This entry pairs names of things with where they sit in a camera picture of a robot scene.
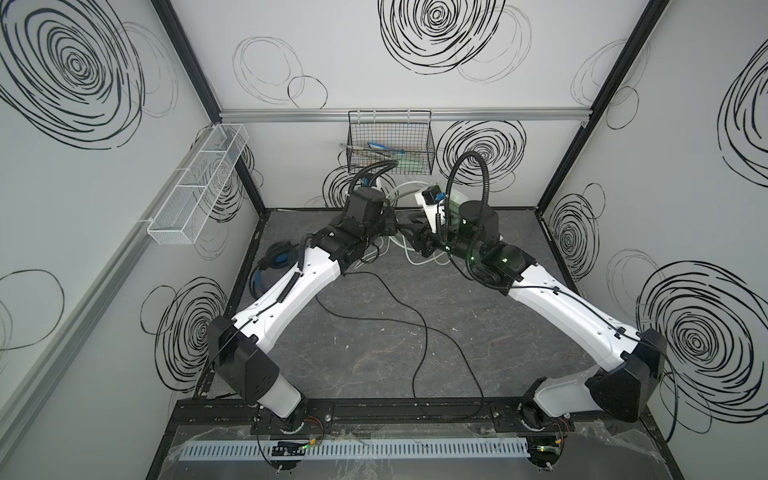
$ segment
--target white cable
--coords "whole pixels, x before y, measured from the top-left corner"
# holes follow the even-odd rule
[[[384,246],[384,237],[381,237],[381,239],[382,239],[381,247],[383,247]],[[363,256],[362,259],[367,262],[368,260],[371,260],[372,258],[378,258],[376,256],[377,252],[380,252],[379,253],[379,257],[382,256],[384,253],[387,253],[389,251],[389,239],[390,239],[390,237],[387,237],[386,239],[387,239],[387,243],[386,243],[386,248],[384,249],[384,251],[380,251],[381,247],[379,247],[378,250],[375,250],[373,252],[367,253],[365,256]],[[365,262],[362,262],[362,261],[358,260],[357,264],[353,268],[358,269],[358,268],[360,268],[361,266],[363,266],[365,264],[366,264]]]
[[[436,255],[436,256],[433,256],[431,258],[428,258],[427,260],[424,260],[423,262],[414,262],[413,260],[411,260],[411,256],[408,255],[408,250],[411,250],[411,251],[414,251],[414,252],[415,252],[415,250],[405,248],[405,242],[406,242],[406,236],[405,235],[402,235],[402,242],[403,242],[403,249],[406,251],[406,258],[411,263],[411,265],[424,265],[425,263],[429,263],[429,262],[432,262],[432,261],[437,263],[437,259],[442,257],[443,255],[445,255],[445,252],[441,252],[439,255]]]

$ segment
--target black spiral drawing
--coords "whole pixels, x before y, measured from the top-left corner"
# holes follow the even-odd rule
[[[316,207],[320,200],[322,200],[326,208],[344,208],[349,191],[349,183],[355,177],[355,173],[350,173],[346,165],[334,168],[326,175],[326,179],[323,180],[322,196],[311,198],[305,205],[307,207]],[[389,175],[383,174],[379,178],[382,181],[382,188],[385,194],[388,194],[395,188],[395,181]]]
[[[150,299],[153,309],[147,304]],[[167,388],[177,392],[194,389],[208,358],[208,324],[224,312],[226,305],[227,295],[215,280],[205,276],[191,280],[178,291],[160,285],[144,299],[139,324],[145,333],[154,336],[154,365]]]
[[[589,190],[598,188],[602,192],[600,184],[589,184],[581,195],[565,195],[554,206],[549,218],[549,230],[574,280],[581,280],[592,271],[600,253],[598,218],[605,203],[598,208],[587,199]]]
[[[176,108],[179,98],[179,75],[169,48],[149,28],[136,22],[123,22],[131,43],[136,48],[144,73],[143,113],[160,118]]]
[[[30,306],[30,299],[40,302],[42,309]],[[17,270],[0,277],[0,372],[8,352],[40,343],[56,330],[64,306],[64,288],[47,270]],[[14,322],[23,327],[16,338]]]
[[[263,175],[254,167],[255,160],[253,159],[253,152],[245,146],[243,152],[240,154],[240,159],[245,163],[248,171],[251,174],[256,174],[261,177],[261,184],[264,183]],[[232,170],[227,181],[221,190],[221,194],[216,199],[214,207],[210,211],[209,218],[219,223],[226,223],[231,221],[240,211],[243,206],[243,202],[249,201],[248,193],[245,190],[243,182],[237,176],[237,172]]]
[[[502,11],[497,32],[477,55],[457,67],[467,80],[483,84],[501,80],[520,66],[531,50],[531,22],[525,13],[511,5],[496,8]]]
[[[504,7],[505,0],[379,0],[379,26],[387,51],[403,67],[440,74],[472,60],[491,41]],[[499,74],[514,67],[505,70],[508,65]]]
[[[573,81],[571,81],[571,96],[577,103],[585,107],[592,106],[626,43],[626,38],[612,41],[590,55],[581,64]],[[611,99],[606,113],[608,127],[611,129],[620,130],[626,127],[637,115],[637,109],[640,107],[640,96],[635,88],[643,77],[649,58],[650,47],[646,43]]]
[[[723,160],[731,170],[761,187],[768,187],[768,135],[761,121],[761,112],[768,109],[767,85],[765,41],[728,88],[717,114],[717,145]]]
[[[440,137],[437,165],[445,177],[466,151],[476,151],[488,164],[491,192],[506,190],[515,182],[515,168],[525,154],[525,129],[519,121],[457,121]],[[482,185],[480,165],[465,161],[455,176],[459,185]]]
[[[144,73],[105,0],[0,1],[8,77],[0,98],[72,147],[125,145],[141,122]]]
[[[243,90],[266,103],[290,102],[298,108],[322,108],[328,101],[326,86],[304,74],[296,51],[279,38],[242,40],[232,54],[232,69]]]
[[[608,261],[605,269],[608,294],[626,319],[637,320],[638,298],[643,285],[654,276],[658,280],[664,279],[654,259],[640,250],[621,250]]]
[[[768,303],[738,276],[703,261],[669,263],[645,283],[636,309],[638,329],[669,342],[681,401],[709,424],[678,420],[684,428],[705,433],[713,419],[749,423],[768,413]]]

